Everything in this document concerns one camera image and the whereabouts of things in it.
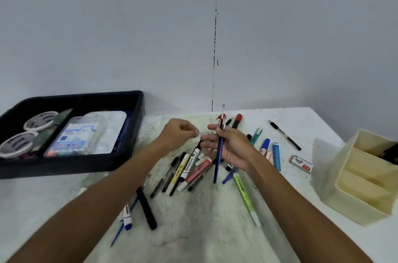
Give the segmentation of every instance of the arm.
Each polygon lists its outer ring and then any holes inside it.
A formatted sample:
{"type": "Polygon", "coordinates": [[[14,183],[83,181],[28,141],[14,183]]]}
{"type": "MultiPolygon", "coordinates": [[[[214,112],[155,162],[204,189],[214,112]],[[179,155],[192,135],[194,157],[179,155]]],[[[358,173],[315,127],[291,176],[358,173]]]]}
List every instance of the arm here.
{"type": "Polygon", "coordinates": [[[170,120],[149,146],[52,216],[8,263],[83,262],[156,162],[198,134],[188,121],[170,120]]]}
{"type": "MultiPolygon", "coordinates": [[[[222,155],[246,171],[261,193],[296,255],[303,263],[371,263],[367,255],[332,221],[297,192],[237,129],[209,129],[226,139],[222,155]]],[[[218,135],[204,135],[202,148],[217,148],[218,135]]],[[[213,156],[212,151],[204,151],[213,156]]]]}

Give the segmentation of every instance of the hand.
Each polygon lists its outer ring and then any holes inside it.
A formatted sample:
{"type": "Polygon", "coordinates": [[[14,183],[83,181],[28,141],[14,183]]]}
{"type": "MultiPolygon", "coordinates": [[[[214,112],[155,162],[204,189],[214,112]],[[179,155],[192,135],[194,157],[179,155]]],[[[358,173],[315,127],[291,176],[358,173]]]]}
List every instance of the hand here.
{"type": "Polygon", "coordinates": [[[225,131],[220,129],[220,125],[210,124],[207,126],[210,130],[216,130],[217,134],[202,135],[201,148],[203,153],[211,158],[216,157],[216,152],[208,149],[217,149],[218,137],[224,137],[224,146],[222,148],[222,158],[230,162],[232,165],[247,171],[249,161],[258,155],[258,151],[254,148],[246,135],[237,129],[225,127],[225,131]]]}
{"type": "Polygon", "coordinates": [[[184,119],[171,119],[164,126],[159,137],[156,139],[166,148],[167,153],[176,150],[199,135],[199,130],[190,122],[184,119]]]}

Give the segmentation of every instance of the black tray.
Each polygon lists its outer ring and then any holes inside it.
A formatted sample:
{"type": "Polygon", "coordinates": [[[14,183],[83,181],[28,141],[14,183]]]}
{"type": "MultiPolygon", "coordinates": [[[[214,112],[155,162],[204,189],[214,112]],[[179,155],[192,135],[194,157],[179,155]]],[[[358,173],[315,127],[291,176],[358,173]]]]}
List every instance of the black tray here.
{"type": "Polygon", "coordinates": [[[39,113],[61,112],[70,108],[73,110],[37,151],[38,158],[26,160],[0,158],[0,178],[75,174],[117,169],[131,157],[142,120],[143,102],[144,95],[141,91],[56,95],[23,100],[0,117],[0,128],[2,128],[0,144],[11,136],[23,132],[23,124],[39,113]],[[43,157],[44,152],[72,117],[100,110],[132,111],[126,134],[115,152],[84,156],[43,157]]]}

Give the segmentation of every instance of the desk organizer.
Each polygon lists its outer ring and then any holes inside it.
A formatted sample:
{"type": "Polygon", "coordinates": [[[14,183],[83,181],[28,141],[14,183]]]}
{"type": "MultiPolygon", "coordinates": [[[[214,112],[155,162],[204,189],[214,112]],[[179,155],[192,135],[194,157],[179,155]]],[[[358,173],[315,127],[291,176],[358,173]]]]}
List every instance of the desk organizer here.
{"type": "Polygon", "coordinates": [[[0,117],[0,144],[24,131],[24,124],[46,111],[66,113],[58,126],[52,127],[50,137],[27,159],[1,159],[0,178],[113,171],[132,154],[143,115],[144,95],[141,91],[109,92],[97,94],[71,94],[29,98],[15,105],[0,117]],[[127,113],[123,134],[111,153],[81,156],[45,157],[46,150],[73,117],[93,111],[124,111],[127,113]]]}
{"type": "Polygon", "coordinates": [[[322,201],[363,226],[391,216],[398,196],[398,166],[378,156],[395,144],[359,130],[333,159],[322,201]]]}

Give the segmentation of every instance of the white table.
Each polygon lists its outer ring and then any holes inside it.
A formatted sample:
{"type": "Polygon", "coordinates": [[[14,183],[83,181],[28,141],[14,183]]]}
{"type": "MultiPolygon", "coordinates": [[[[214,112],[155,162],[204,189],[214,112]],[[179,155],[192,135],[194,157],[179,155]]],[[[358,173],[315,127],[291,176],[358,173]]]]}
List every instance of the white table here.
{"type": "MultiPolygon", "coordinates": [[[[282,174],[296,190],[349,235],[375,262],[396,262],[397,214],[364,228],[320,201],[316,190],[321,189],[328,162],[344,143],[312,109],[226,112],[228,117],[235,117],[238,113],[243,115],[239,129],[244,133],[253,134],[258,127],[263,127],[257,148],[266,137],[271,142],[279,143],[282,174]],[[274,121],[285,130],[302,151],[293,148],[267,120],[274,121]],[[293,154],[315,164],[312,176],[289,164],[293,154]]],[[[219,114],[144,117],[136,149],[153,140],[171,117],[188,119],[204,133],[207,123],[219,114]]],[[[188,142],[183,149],[156,164],[144,189],[147,195],[169,168],[172,158],[182,150],[191,151],[196,142],[188,142]]],[[[120,218],[117,218],[86,262],[298,262],[250,178],[241,173],[263,224],[261,228],[255,227],[233,180],[226,185],[221,184],[226,174],[220,168],[219,183],[216,185],[212,184],[212,175],[208,174],[191,193],[184,190],[172,197],[159,193],[149,200],[158,222],[155,231],[149,229],[138,204],[132,212],[133,229],[122,232],[116,244],[109,248],[120,224],[120,218]]],[[[78,174],[1,180],[0,261],[6,261],[51,215],[76,197],[83,180],[92,176],[78,174]]]]}

